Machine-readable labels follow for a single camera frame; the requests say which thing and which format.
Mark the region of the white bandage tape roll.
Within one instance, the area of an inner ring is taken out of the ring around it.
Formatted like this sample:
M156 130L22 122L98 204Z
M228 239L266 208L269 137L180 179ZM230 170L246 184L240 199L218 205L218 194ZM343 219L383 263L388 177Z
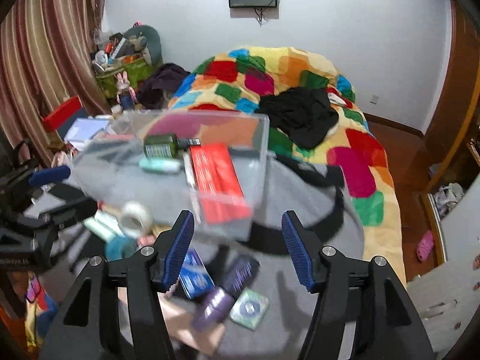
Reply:
M154 224L151 210L139 202L126 202L120 210L118 224L126 236L138 238L145 236Z

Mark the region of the blue Max box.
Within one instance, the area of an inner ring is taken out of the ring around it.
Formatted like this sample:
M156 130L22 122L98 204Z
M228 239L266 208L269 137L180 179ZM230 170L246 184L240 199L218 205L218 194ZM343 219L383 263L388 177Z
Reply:
M188 299L200 297L215 288L202 258L196 249L189 249L181 267L179 279Z

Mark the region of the red box on desk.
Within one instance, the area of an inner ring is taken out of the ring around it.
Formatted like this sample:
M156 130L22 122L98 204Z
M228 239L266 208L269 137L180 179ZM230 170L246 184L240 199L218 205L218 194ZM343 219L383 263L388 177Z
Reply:
M77 111L82 108L81 100L78 96L70 97L60 106L54 109L48 116L41 119L41 125L47 133L55 131Z

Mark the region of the purple black bottle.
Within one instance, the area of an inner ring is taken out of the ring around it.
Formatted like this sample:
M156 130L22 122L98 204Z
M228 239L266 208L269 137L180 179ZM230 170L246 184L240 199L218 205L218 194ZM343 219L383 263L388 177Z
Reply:
M197 332L205 332L224 322L242 291L254 282L259 270L258 260L247 254L238 256L220 283L207 294L195 311L190 323L191 328Z

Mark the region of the blue tape roll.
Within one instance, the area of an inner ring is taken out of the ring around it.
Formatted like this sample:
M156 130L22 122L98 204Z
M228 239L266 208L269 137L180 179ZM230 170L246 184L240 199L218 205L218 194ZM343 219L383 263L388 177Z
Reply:
M127 236L114 236L105 246L106 260L117 261L129 258L137 251L137 240Z

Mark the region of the white notebook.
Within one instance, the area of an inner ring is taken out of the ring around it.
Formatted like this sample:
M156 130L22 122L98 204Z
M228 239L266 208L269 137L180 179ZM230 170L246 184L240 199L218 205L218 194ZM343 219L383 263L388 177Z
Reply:
M78 118L67 131L64 141L73 146L86 144L109 125L109 119Z

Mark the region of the green square packet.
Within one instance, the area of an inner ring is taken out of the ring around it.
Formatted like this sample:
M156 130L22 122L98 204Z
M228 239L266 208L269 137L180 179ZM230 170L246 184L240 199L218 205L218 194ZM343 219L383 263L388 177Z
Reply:
M269 299L264 295L245 289L229 312L229 318L232 322L254 331L260 325L269 304Z

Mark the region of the mint green tube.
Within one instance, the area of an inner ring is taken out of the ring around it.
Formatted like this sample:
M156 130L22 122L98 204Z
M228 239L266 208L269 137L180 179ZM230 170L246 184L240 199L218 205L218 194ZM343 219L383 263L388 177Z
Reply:
M175 174L182 170L182 162L173 158L142 158L139 167L145 172Z

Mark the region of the clear plastic storage bin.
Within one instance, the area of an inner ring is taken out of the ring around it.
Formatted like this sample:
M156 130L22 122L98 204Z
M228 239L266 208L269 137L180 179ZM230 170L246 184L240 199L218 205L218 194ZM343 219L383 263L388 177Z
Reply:
M199 141L174 158L146 157L149 136ZM202 233L246 240L263 196L269 119L236 111L130 111L72 159L83 192L121 207L137 202L160 223L182 210Z

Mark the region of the bunny figurine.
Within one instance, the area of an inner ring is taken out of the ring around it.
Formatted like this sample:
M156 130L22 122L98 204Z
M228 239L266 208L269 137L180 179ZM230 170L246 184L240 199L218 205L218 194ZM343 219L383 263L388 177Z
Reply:
M126 71L116 75L116 100L124 111L132 110L137 104L136 92L130 84Z

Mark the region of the green box with clutter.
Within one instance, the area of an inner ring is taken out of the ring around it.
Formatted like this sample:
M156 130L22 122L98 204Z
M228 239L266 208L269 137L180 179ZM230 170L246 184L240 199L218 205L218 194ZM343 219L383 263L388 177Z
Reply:
M126 72L130 86L138 91L154 69L151 53L145 47L136 55L127 55L115 61L112 66L105 66L103 72L95 72L94 76L105 98L113 99L117 93L118 75L122 76Z

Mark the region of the black clothing on bed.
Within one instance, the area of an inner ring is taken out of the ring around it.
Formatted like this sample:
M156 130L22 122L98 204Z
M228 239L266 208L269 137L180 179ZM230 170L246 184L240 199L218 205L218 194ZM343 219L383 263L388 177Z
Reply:
M262 96L256 113L267 115L272 128L304 150L320 145L339 119L323 88L295 87Z

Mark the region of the colorful patchwork blanket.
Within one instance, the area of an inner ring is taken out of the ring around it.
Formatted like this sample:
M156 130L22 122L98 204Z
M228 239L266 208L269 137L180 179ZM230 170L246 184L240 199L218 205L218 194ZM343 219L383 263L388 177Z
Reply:
M312 150L299 148L274 129L270 149L312 164L341 167L364 227L364 257L386 257L405 281L400 206L386 151L355 104L351 82L327 58L294 47L246 46L220 53L182 81L168 108L252 113L262 96L300 86L324 88L334 97L337 125Z

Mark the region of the grey neck pillow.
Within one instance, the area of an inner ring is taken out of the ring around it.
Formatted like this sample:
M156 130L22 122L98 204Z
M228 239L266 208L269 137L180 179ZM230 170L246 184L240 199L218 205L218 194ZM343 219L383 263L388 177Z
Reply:
M137 25L131 27L126 32L124 32L124 37L127 39L130 39L131 37L144 37L145 47L150 53L151 62L154 65L159 65L160 63L162 63L163 57L160 43L160 35L155 28L149 25Z

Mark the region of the wooden door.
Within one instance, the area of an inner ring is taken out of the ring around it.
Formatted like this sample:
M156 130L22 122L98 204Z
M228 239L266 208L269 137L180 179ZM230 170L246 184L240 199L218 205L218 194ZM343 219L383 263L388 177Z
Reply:
M426 186L434 191L464 145L479 99L479 30L456 0L451 0L451 49L440 99L425 135L425 147L439 169Z

